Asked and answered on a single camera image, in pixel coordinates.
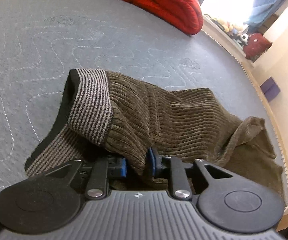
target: brown fabric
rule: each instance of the brown fabric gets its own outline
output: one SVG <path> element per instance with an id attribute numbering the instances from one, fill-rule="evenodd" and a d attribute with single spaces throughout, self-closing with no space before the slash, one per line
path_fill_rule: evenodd
<path id="1" fill-rule="evenodd" d="M 64 129 L 77 136 L 62 136 Z M 207 88 L 169 92 L 115 72 L 71 70 L 56 123 L 27 160 L 28 175 L 81 156 L 82 139 L 123 155 L 142 178 L 147 148 L 154 146 L 187 163 L 205 159 L 283 196 L 264 120 L 241 121 Z M 60 156 L 52 151 L 62 145 Z"/>

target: gray mattress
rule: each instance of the gray mattress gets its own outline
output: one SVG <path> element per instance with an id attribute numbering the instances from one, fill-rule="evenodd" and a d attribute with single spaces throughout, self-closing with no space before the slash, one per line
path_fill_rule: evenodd
<path id="1" fill-rule="evenodd" d="M 205 33 L 187 36 L 120 0 L 0 0 L 0 191 L 26 178 L 25 160 L 52 127 L 69 69 L 79 67 L 167 90 L 208 87 L 241 119 L 266 119 L 282 165 L 255 89 Z"/>

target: brown corduroy garment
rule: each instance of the brown corduroy garment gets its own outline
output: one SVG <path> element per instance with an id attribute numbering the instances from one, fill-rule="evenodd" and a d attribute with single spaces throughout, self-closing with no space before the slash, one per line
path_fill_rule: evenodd
<path id="1" fill-rule="evenodd" d="M 48 160 L 56 166 L 82 155 L 85 141 L 123 155 L 143 175 L 147 148 L 154 146 L 159 154 L 187 163 L 205 159 L 283 196 L 282 168 L 274 162 L 264 120 L 242 122 L 207 88 L 169 92 L 115 72 L 71 70 L 55 129 L 28 159 L 28 175 L 44 171 Z M 52 149 L 59 144 L 67 152 L 54 161 L 58 157 Z"/>

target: gray ribbed panel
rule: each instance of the gray ribbed panel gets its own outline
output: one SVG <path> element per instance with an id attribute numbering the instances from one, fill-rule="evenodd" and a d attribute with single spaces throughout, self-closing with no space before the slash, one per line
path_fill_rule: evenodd
<path id="1" fill-rule="evenodd" d="M 80 215 L 57 231 L 29 236 L 8 230 L 0 240 L 254 240 L 281 239 L 270 231 L 258 235 L 236 235 L 210 226 L 188 201 L 170 198 L 166 191 L 113 191 L 110 197 L 89 201 Z"/>

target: curtain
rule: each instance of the curtain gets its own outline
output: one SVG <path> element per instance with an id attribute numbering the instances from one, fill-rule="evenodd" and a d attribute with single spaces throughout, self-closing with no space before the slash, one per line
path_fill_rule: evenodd
<path id="1" fill-rule="evenodd" d="M 284 1 L 285 0 L 254 0 L 252 12 L 248 21 L 245 22 L 249 25 L 249 31 L 254 32 L 260 27 L 277 11 Z"/>

